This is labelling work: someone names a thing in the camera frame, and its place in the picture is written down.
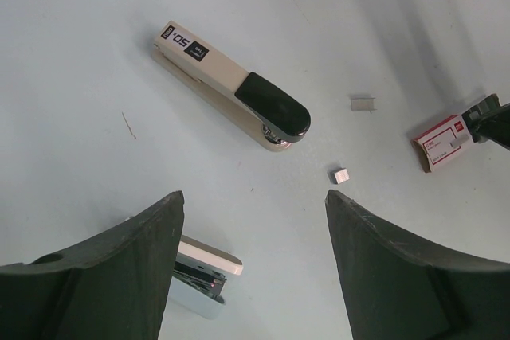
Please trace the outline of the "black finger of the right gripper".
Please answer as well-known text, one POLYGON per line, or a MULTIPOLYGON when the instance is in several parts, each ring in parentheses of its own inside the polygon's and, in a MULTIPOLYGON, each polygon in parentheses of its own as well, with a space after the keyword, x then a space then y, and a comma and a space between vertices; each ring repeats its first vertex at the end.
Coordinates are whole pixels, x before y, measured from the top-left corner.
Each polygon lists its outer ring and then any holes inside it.
POLYGON ((479 106, 465 113, 465 122, 475 143, 493 141, 505 149, 509 148, 509 104, 485 113, 479 106))

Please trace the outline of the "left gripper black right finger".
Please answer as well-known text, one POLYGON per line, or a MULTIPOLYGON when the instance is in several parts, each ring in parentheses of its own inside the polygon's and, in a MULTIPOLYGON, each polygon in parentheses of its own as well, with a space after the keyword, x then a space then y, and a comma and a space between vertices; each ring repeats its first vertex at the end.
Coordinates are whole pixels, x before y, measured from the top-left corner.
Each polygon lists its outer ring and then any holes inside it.
POLYGON ((507 339, 509 265, 436 244, 338 190, 325 199, 354 339, 507 339))

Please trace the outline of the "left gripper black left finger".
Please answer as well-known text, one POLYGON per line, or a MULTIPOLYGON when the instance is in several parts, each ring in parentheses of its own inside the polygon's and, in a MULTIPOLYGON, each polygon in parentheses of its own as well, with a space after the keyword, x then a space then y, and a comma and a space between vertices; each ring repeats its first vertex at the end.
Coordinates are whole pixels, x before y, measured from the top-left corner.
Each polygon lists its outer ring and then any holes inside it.
POLYGON ((184 222, 176 191, 30 264, 1 268, 3 339, 157 339, 184 222))

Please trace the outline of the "red staple box with tray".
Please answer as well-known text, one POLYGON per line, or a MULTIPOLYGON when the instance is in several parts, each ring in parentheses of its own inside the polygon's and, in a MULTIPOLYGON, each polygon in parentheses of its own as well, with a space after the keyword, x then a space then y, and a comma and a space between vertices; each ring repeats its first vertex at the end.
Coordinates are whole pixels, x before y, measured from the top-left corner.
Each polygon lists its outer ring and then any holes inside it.
POLYGON ((489 138, 475 131, 476 123, 499 107, 499 96, 493 93, 462 114, 450 115, 413 138, 411 144, 422 170, 426 174, 432 173, 475 144, 489 141, 489 138))

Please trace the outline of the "small staple strip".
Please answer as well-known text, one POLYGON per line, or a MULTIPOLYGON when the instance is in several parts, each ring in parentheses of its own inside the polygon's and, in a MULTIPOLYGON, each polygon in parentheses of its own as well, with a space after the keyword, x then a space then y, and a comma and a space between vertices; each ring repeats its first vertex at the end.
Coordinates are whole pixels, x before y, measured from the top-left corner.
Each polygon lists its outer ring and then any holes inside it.
POLYGON ((350 180, 350 175, 348 173, 347 168, 338 168, 330 170, 328 172, 328 176, 331 182, 335 185, 339 185, 350 180))
POLYGON ((369 96, 352 96, 351 97, 351 110, 352 111, 367 111, 372 113, 376 110, 375 98, 369 96))

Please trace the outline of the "black silver stapler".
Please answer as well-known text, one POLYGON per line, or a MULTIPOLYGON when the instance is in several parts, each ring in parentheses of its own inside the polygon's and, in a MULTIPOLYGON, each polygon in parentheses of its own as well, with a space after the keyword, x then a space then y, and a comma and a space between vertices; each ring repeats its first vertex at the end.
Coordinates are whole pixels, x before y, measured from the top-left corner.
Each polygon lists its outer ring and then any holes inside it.
POLYGON ((175 21, 156 35, 151 55, 266 150, 287 150, 310 129, 302 103, 175 21))

